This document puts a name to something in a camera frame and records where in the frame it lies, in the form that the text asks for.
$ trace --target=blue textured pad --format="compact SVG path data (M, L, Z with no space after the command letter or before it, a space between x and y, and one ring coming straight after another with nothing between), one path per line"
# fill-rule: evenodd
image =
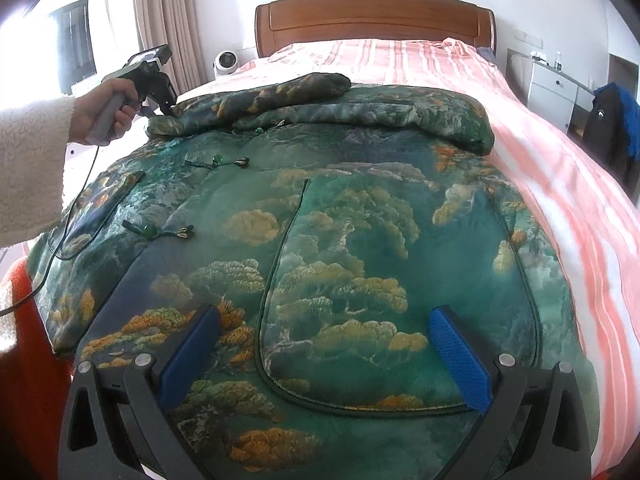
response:
M491 404L491 379L487 370L439 308L429 315L430 341L456 381L465 404L484 413Z
M206 368L222 334L220 313L210 307L178 348L160 378L158 401L165 413L177 408Z

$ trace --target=white fleece sleeve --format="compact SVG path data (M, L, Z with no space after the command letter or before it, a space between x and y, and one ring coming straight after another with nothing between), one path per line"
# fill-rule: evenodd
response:
M0 247L51 229L62 212L73 97L0 110Z

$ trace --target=person's arm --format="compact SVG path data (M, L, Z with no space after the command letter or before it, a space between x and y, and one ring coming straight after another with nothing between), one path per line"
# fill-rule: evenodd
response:
M64 96L0 110L0 248L60 221L66 144L88 144L89 130L115 92L138 100L131 81L111 79L77 99ZM118 136L131 127L136 111L125 106L114 114Z

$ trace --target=security camera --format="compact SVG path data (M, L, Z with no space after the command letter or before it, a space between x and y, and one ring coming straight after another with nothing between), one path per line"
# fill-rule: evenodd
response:
M213 72L216 75L216 79L219 75L229 75L236 71L238 68L238 56L230 50L223 50L216 56L216 60L213 62Z

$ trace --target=bed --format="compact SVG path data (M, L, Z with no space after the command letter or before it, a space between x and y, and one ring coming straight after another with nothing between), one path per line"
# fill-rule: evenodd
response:
M582 350L597 378L597 474L640 430L640 222L617 183L559 130L523 107L495 65L489 9L456 0L280 0L256 9L260 59L181 96L235 91L311 72L354 83L442 88L486 109L490 163L542 225L570 284Z

